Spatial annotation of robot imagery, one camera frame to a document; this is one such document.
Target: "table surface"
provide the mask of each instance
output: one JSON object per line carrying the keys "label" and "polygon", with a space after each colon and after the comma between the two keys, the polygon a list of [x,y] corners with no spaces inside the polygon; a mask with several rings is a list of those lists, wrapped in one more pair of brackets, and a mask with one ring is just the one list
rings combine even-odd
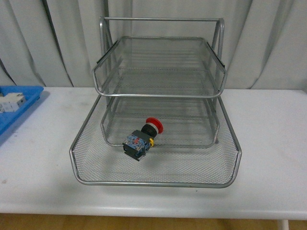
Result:
{"label": "table surface", "polygon": [[72,172],[69,148],[94,88],[45,88],[0,136],[0,212],[105,216],[307,219],[307,94],[224,90],[242,148],[224,189],[88,186]]}

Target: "wooden floor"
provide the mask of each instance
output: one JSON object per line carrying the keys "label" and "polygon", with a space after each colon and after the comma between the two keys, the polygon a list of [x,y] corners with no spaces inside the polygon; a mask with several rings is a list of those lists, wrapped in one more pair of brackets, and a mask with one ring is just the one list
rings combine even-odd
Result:
{"label": "wooden floor", "polygon": [[[290,221],[307,230],[307,221]],[[277,230],[275,220],[0,214],[0,230]]]}

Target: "blue tray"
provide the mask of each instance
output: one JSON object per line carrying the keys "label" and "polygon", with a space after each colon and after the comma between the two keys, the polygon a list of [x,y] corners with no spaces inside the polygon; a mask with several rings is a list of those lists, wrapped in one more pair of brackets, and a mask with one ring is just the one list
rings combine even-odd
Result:
{"label": "blue tray", "polygon": [[0,114],[0,135],[39,99],[43,90],[41,86],[0,86],[3,96],[10,92],[22,92],[27,100],[16,112]]}

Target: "gray curtain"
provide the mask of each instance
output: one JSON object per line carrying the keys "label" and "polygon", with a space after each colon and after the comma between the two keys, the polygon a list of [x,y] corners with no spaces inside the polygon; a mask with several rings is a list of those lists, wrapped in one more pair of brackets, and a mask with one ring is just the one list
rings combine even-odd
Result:
{"label": "gray curtain", "polygon": [[[110,16],[224,17],[227,88],[307,86],[306,0],[0,0],[1,85],[93,86],[98,20]],[[214,24],[111,22],[122,35],[202,36]]]}

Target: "metal desk organizer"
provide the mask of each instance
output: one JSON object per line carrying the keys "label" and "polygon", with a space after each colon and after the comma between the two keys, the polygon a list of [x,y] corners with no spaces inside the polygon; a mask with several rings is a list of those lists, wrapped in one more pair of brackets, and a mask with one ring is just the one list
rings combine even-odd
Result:
{"label": "metal desk organizer", "polygon": [[[124,36],[112,44],[109,21],[216,22],[212,45],[199,37]],[[87,185],[227,187],[241,149],[220,95],[223,19],[101,18],[105,53],[92,74],[100,94],[71,149],[73,172]],[[217,55],[214,52],[218,42]],[[140,162],[122,142],[147,117],[164,132]]]}

